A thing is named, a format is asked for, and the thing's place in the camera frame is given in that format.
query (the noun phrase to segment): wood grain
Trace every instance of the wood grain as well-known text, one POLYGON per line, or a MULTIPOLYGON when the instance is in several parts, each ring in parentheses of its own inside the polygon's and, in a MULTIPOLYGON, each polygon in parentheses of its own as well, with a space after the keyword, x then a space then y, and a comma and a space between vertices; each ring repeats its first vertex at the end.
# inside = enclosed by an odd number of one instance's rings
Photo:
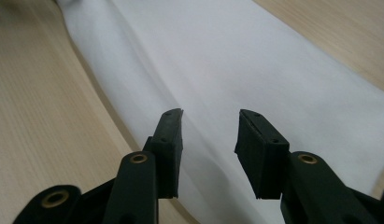
POLYGON ((254 1, 384 91, 384 0, 254 1))
MULTIPOLYGON (((384 0, 255 1, 384 90, 384 0)), ((131 148, 58 7, 0 0, 0 223, 42 189, 109 180, 131 148)), ((374 195, 383 188, 384 172, 374 195)), ((160 206, 162 223, 196 222, 176 200, 160 206)))
MULTIPOLYGON (((85 192, 108 181, 129 152, 71 47, 59 8, 0 1, 0 223, 12 222, 48 187, 85 192)), ((160 209, 162 223, 195 222, 174 200, 160 201, 160 209)))

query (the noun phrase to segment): white fabric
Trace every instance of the white fabric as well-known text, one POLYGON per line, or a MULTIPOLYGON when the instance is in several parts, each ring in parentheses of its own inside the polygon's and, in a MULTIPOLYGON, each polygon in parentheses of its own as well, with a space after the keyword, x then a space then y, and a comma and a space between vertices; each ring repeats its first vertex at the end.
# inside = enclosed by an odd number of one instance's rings
POLYGON ((234 154, 238 112, 369 193, 384 167, 384 92, 249 0, 59 0, 66 26, 136 142, 184 109, 179 199, 202 223, 283 223, 234 154))

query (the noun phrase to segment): black plastic part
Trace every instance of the black plastic part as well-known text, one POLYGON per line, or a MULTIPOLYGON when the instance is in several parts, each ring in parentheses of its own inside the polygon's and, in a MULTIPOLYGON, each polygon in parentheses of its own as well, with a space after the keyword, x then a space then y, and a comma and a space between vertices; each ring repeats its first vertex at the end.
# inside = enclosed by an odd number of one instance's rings
POLYGON ((107 209, 107 200, 112 192, 115 179, 81 195, 79 213, 75 223, 101 224, 107 209))
POLYGON ((180 158, 182 155, 181 109, 162 114, 154 135, 150 137, 143 151, 150 151, 156 157, 158 197, 178 196, 180 158))
POLYGON ((156 162, 147 151, 126 155, 114 182, 104 224, 153 224, 158 220, 156 162))
POLYGON ((286 188, 281 202, 286 223, 377 223, 322 158, 294 152, 288 161, 287 185, 292 187, 286 188))
POLYGON ((235 153, 257 199, 279 199, 288 141, 261 114, 242 109, 235 153))
POLYGON ((78 207, 80 190, 63 185, 45 189, 37 194, 21 211, 15 224, 74 223, 73 212, 78 207))
POLYGON ((381 200, 377 200, 368 195, 360 193, 355 189, 350 189, 354 196, 360 201, 364 208, 377 220, 378 223, 384 224, 384 192, 381 200))

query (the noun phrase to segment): wooden surface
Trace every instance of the wooden surface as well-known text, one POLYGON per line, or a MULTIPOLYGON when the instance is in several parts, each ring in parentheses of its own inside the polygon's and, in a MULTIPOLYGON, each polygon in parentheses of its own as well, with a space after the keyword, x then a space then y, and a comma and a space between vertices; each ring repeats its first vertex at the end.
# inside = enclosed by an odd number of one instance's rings
POLYGON ((384 91, 384 0, 254 1, 384 91))
MULTIPOLYGON (((59 8, 0 1, 0 223, 12 222, 48 187, 85 192, 108 181, 129 152, 71 47, 59 8)), ((162 223, 193 222, 177 201, 161 201, 160 209, 162 223)))
MULTIPOLYGON (((256 2, 384 90, 384 0, 256 2)), ((135 148, 88 73, 52 1, 0 0, 0 223, 42 189, 109 180, 135 148)), ((161 212, 195 222, 177 201, 161 212)))

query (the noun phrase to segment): mounting hole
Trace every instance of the mounting hole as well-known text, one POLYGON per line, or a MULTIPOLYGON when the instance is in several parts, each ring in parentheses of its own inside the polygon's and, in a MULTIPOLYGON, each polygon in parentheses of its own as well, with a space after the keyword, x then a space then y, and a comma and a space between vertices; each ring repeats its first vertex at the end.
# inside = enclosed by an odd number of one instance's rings
POLYGON ((302 161, 304 163, 308 163, 308 164, 315 164, 318 162, 315 157, 307 155, 307 154, 299 155, 298 158, 300 161, 302 161))
POLYGON ((66 189, 60 189, 57 191, 54 191, 42 200, 42 207, 44 208, 52 208, 56 207, 64 202, 69 198, 69 192, 66 189))
POLYGON ((144 161, 147 161, 148 157, 143 154, 134 155, 131 157, 130 162, 132 163, 142 163, 144 161))

